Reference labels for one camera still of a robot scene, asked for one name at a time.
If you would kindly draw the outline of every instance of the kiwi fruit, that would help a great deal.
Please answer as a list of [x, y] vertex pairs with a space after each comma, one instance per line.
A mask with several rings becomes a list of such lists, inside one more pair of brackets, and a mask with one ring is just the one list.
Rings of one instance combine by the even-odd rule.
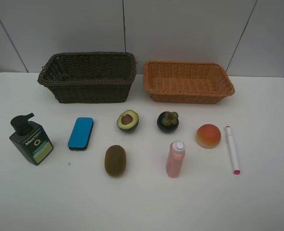
[[118, 177], [126, 169], [126, 152], [119, 145], [113, 145], [107, 149], [104, 159], [105, 171], [111, 177]]

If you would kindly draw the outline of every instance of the dark brown wicker basket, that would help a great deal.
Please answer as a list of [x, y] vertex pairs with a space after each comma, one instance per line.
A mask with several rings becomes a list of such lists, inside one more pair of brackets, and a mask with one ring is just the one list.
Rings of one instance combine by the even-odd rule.
[[43, 67], [38, 83], [60, 103], [125, 102], [136, 76], [130, 53], [60, 53]]

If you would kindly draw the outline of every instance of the bottle label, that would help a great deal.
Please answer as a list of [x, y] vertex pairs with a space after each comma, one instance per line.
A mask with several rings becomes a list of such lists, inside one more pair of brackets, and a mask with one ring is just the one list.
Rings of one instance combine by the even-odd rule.
[[37, 163], [42, 161], [52, 151], [52, 145], [41, 129], [33, 133], [33, 135], [24, 142], [24, 146], [27, 152], [33, 155]]
[[168, 161], [168, 162], [166, 163], [166, 172], [167, 172], [167, 175], [170, 174], [171, 165], [172, 165], [171, 161]]

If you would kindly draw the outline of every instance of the avocado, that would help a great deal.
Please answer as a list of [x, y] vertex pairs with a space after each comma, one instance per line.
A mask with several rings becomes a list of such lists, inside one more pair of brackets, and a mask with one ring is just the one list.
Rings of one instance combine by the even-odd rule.
[[138, 125], [138, 114], [135, 111], [127, 110], [117, 120], [117, 127], [122, 131], [134, 131]]
[[162, 112], [157, 120], [159, 129], [165, 133], [170, 133], [178, 128], [179, 120], [176, 112]]
[[107, 149], [104, 159], [104, 168], [111, 177], [120, 176], [126, 169], [126, 152], [119, 145], [113, 145]]

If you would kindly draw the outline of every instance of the pink bottle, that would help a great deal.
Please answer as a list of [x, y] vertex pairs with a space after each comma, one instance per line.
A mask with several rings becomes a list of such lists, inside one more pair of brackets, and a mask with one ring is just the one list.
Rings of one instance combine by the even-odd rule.
[[166, 172], [169, 177], [178, 177], [185, 157], [185, 143], [175, 141], [170, 145], [170, 153], [166, 162]]

